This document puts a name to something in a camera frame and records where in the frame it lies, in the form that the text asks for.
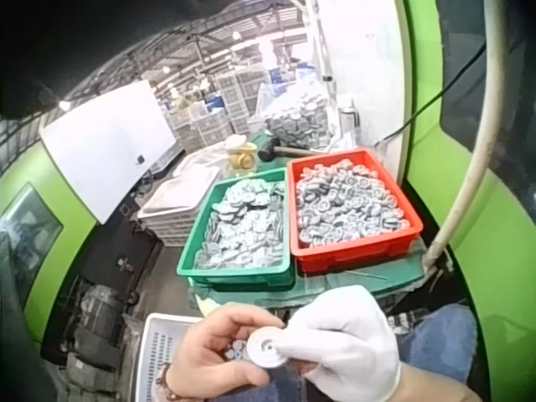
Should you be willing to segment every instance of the hammer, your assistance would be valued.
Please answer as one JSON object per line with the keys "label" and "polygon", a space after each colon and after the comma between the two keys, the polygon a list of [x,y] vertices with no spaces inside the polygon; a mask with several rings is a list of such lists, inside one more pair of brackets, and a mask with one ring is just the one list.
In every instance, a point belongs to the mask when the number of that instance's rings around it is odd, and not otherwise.
{"label": "hammer", "polygon": [[257,155],[262,162],[271,162],[278,156],[312,157],[314,155],[320,155],[320,152],[309,151],[307,149],[282,147],[281,140],[279,138],[272,137],[257,152]]}

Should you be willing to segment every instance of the hand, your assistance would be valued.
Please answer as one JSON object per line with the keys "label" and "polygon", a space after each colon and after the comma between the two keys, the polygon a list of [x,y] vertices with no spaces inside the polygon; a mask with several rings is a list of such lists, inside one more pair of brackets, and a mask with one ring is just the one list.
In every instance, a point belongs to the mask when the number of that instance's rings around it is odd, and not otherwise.
{"label": "hand", "polygon": [[362,286],[321,294],[294,314],[274,342],[289,358],[317,362],[304,375],[334,400],[384,402],[398,386],[395,335]]}
{"label": "hand", "polygon": [[283,327],[283,322],[256,306],[230,303],[214,310],[186,332],[167,371],[167,386],[181,397],[206,399],[247,385],[268,385],[262,368],[222,357],[234,340],[247,340],[267,326]]}

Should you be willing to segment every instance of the person's leg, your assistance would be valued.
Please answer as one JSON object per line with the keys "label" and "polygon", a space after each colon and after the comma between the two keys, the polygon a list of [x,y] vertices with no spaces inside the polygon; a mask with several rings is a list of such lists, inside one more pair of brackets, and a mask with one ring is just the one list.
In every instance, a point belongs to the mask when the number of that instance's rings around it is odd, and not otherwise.
{"label": "person's leg", "polygon": [[404,363],[462,383],[467,381],[476,348],[475,317],[457,304],[433,312],[410,334],[399,337]]}
{"label": "person's leg", "polygon": [[213,402],[300,402],[305,401],[305,384],[300,375],[288,367],[270,370],[271,381],[264,388],[247,389],[220,396]]}

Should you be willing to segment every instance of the red plastic crate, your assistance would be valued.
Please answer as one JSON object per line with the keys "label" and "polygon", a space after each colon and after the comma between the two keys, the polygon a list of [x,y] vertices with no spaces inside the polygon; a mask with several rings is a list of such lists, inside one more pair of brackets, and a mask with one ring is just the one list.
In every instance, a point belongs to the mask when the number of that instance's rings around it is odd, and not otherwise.
{"label": "red plastic crate", "polygon": [[[396,230],[392,233],[346,241],[335,245],[322,245],[313,248],[302,247],[297,227],[296,183],[300,180],[303,168],[314,168],[317,163],[332,166],[343,159],[349,159],[354,165],[363,164],[368,169],[378,172],[379,178],[385,183],[385,188],[397,198],[398,206],[404,210],[405,219],[410,222],[410,227]],[[350,267],[349,264],[351,263],[363,263],[367,260],[405,255],[410,248],[411,242],[419,236],[423,229],[419,215],[417,215],[410,201],[405,197],[402,189],[382,164],[364,148],[349,152],[295,159],[288,163],[287,169],[291,219],[291,253],[297,258],[299,266],[305,274],[318,275],[329,271],[344,271]]]}

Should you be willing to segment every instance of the white glove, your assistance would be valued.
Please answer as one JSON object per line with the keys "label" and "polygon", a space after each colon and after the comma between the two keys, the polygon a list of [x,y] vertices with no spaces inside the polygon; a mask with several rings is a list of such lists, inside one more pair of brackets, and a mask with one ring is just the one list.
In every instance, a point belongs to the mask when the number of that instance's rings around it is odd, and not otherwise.
{"label": "white glove", "polygon": [[362,286],[323,293],[274,339],[279,353],[318,365],[305,377],[341,402],[384,402],[397,389],[396,337]]}

